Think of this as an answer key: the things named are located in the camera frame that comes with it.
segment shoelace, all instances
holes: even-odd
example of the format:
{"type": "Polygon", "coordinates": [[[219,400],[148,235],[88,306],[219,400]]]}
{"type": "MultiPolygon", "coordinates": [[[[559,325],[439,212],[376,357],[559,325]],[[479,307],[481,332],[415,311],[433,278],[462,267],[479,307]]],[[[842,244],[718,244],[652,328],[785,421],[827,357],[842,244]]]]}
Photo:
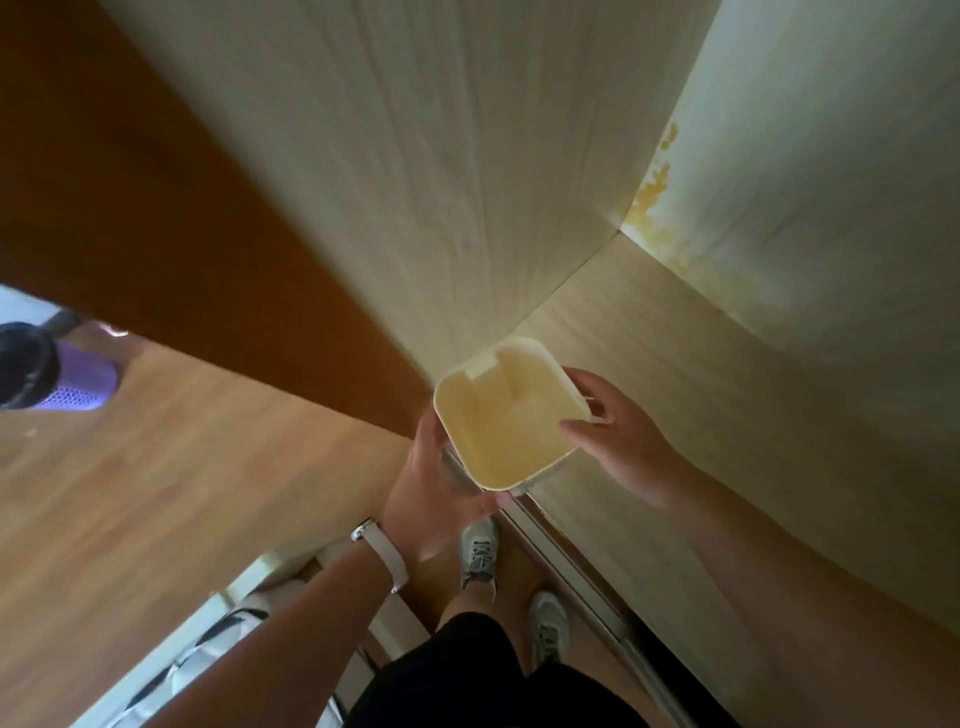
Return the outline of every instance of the shoelace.
{"type": "Polygon", "coordinates": [[[470,550],[470,573],[490,571],[493,563],[493,549],[489,541],[474,541],[470,550]]]}
{"type": "Polygon", "coordinates": [[[549,624],[541,624],[538,630],[540,644],[543,647],[545,660],[560,659],[560,630],[549,624]]]}

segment sneaker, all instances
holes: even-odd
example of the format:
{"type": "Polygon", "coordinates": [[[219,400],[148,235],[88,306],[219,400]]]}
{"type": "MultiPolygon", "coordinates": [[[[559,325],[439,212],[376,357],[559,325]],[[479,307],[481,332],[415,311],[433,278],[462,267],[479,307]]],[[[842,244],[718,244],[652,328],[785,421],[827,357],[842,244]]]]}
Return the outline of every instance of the sneaker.
{"type": "Polygon", "coordinates": [[[478,521],[460,534],[460,588],[471,581],[493,584],[496,594],[496,547],[500,533],[492,518],[478,521]]]}
{"type": "Polygon", "coordinates": [[[557,595],[537,592],[527,624],[533,641],[533,669],[546,662],[562,663],[570,649],[570,622],[557,595]]]}

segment cabinet door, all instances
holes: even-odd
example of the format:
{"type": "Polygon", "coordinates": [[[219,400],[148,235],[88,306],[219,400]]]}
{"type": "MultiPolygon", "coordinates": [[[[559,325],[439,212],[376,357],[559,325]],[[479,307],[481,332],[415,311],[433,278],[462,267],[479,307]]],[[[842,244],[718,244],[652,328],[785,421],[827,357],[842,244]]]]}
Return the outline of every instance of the cabinet door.
{"type": "Polygon", "coordinates": [[[102,11],[2,13],[2,281],[411,435],[420,373],[102,11]]]}

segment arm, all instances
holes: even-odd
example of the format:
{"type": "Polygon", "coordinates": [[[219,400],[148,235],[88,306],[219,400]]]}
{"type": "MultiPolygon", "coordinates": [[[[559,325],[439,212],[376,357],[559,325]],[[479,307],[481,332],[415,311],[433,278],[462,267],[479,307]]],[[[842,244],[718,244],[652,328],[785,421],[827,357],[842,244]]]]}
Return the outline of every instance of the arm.
{"type": "MultiPolygon", "coordinates": [[[[431,406],[378,519],[408,566],[435,556],[468,525],[510,501],[504,493],[456,497],[440,462],[444,443],[431,406]]],[[[151,728],[316,725],[392,587],[373,549],[353,544],[164,707],[151,728]]]]}
{"type": "Polygon", "coordinates": [[[567,370],[603,424],[564,433],[684,536],[765,652],[845,725],[960,716],[960,643],[852,576],[684,460],[605,379],[567,370]]]}

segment finger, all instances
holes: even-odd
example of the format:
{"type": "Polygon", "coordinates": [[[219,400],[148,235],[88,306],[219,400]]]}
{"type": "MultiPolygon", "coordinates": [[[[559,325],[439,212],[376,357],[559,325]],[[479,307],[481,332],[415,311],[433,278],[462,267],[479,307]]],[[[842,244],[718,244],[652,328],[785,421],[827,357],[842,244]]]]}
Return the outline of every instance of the finger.
{"type": "Polygon", "coordinates": [[[608,414],[615,416],[617,410],[622,409],[627,396],[601,376],[575,367],[564,367],[564,371],[577,385],[580,394],[593,397],[604,406],[608,414]]]}
{"type": "Polygon", "coordinates": [[[440,421],[437,410],[433,408],[433,402],[430,402],[420,416],[417,435],[414,438],[414,449],[418,455],[430,458],[440,457],[447,442],[444,424],[440,421]]]}
{"type": "Polygon", "coordinates": [[[593,397],[584,398],[587,400],[587,405],[590,408],[590,414],[593,417],[599,417],[601,420],[607,419],[607,407],[604,406],[604,403],[600,400],[595,400],[593,397]]]}
{"type": "Polygon", "coordinates": [[[486,518],[514,500],[507,491],[489,491],[479,496],[463,498],[460,501],[460,516],[463,528],[486,518]]]}
{"type": "Polygon", "coordinates": [[[600,457],[607,434],[602,425],[593,425],[584,420],[561,420],[560,432],[588,455],[600,457]]]}

